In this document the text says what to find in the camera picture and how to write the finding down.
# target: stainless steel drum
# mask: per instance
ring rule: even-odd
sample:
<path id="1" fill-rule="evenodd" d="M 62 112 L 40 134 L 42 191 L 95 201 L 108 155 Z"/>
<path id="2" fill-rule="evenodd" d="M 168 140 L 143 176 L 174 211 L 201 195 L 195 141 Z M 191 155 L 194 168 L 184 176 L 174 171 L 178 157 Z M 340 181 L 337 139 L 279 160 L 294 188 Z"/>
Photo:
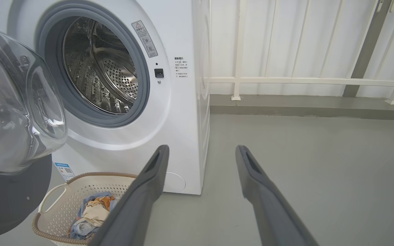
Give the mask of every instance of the stainless steel drum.
<path id="1" fill-rule="evenodd" d="M 113 114 L 129 111 L 138 93 L 136 69 L 111 30 L 80 17 L 68 29 L 62 51 L 67 75 L 86 101 Z"/>

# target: white wall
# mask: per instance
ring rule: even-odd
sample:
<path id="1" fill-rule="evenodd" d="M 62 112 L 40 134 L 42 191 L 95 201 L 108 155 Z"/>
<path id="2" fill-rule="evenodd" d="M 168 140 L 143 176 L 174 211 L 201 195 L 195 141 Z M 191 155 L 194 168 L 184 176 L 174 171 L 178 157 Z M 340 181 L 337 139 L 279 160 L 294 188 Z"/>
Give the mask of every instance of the white wall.
<path id="1" fill-rule="evenodd" d="M 333 36 L 340 0 L 310 0 L 305 18 L 307 3 L 307 0 L 247 1 L 241 77 L 352 75 L 377 0 L 342 0 Z M 213 78 L 234 77 L 238 17 L 239 1 L 212 0 Z M 394 13 L 389 12 L 372 60 L 384 53 L 394 28 L 393 20 Z M 375 79 L 394 80 L 394 43 L 389 53 Z M 374 69 L 373 64 L 369 65 L 366 75 Z M 358 96 L 388 97 L 391 90 L 392 87 L 362 86 Z M 343 91 L 342 84 L 240 84 L 240 94 L 341 96 Z M 213 83 L 211 94 L 233 94 L 233 83 Z"/>

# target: railing post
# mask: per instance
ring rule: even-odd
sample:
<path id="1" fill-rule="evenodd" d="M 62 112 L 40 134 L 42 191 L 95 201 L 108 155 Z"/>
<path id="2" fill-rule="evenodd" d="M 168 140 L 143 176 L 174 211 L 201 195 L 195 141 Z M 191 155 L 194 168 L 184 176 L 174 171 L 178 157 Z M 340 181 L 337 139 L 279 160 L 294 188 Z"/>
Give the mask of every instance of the railing post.
<path id="1" fill-rule="evenodd" d="M 238 10 L 238 33 L 236 37 L 236 55 L 235 55 L 235 84 L 233 88 L 232 101 L 241 101 L 239 96 L 239 80 L 241 78 L 242 51 L 244 48 L 244 29 L 246 28 L 246 10 L 247 0 L 239 0 Z"/>

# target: gray pillar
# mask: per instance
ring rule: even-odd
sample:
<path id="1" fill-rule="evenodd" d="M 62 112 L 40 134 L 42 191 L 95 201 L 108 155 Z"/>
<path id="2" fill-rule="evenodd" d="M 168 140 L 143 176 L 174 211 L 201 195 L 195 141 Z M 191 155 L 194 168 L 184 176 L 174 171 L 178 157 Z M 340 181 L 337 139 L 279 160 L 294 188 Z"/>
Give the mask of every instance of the gray pillar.
<path id="1" fill-rule="evenodd" d="M 381 29 L 383 28 L 384 21 L 387 16 L 387 12 L 390 8 L 390 3 L 392 0 L 379 0 L 377 4 L 380 2 L 383 3 L 380 12 L 375 14 L 372 17 L 372 22 L 370 22 L 369 30 L 366 34 L 366 39 L 364 39 L 363 46 L 360 51 L 360 55 L 358 56 L 357 63 L 355 64 L 354 71 L 352 73 L 351 78 L 364 78 L 364 73 L 366 73 L 367 66 L 369 65 L 370 58 L 372 57 L 373 50 L 378 41 L 378 37 L 380 36 Z M 359 85 L 351 85 L 348 84 L 344 88 L 343 96 L 344 97 L 355 97 L 357 95 Z"/>

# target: basket handle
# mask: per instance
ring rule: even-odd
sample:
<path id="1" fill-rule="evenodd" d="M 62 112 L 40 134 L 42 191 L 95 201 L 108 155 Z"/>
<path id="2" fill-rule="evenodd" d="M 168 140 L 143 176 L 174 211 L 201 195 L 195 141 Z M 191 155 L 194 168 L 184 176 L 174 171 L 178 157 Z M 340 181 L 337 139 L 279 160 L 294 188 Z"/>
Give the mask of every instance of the basket handle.
<path id="1" fill-rule="evenodd" d="M 64 183 L 64 184 L 57 185 L 56 187 L 50 189 L 50 191 L 48 191 L 47 194 L 44 196 L 42 202 L 39 204 L 39 210 L 38 210 L 38 212 L 39 212 L 41 215 L 44 214 L 44 213 L 47 213 L 47 212 L 54 206 L 54 204 L 56 204 L 56 202 L 59 201 L 59 199 L 62 197 L 62 195 L 66 192 L 68 186 L 69 186 L 69 185 L 67 185 L 66 183 Z M 53 204 L 52 204 L 46 211 L 44 211 L 44 210 L 43 210 L 43 206 L 45 205 L 45 202 L 46 202 L 47 199 L 51 196 L 51 194 L 54 193 L 54 192 L 55 192 L 57 189 L 59 189 L 60 187 L 65 187 L 65 190 L 62 192 L 62 194 L 59 196 L 59 198 L 57 198 L 57 199 L 53 202 Z"/>

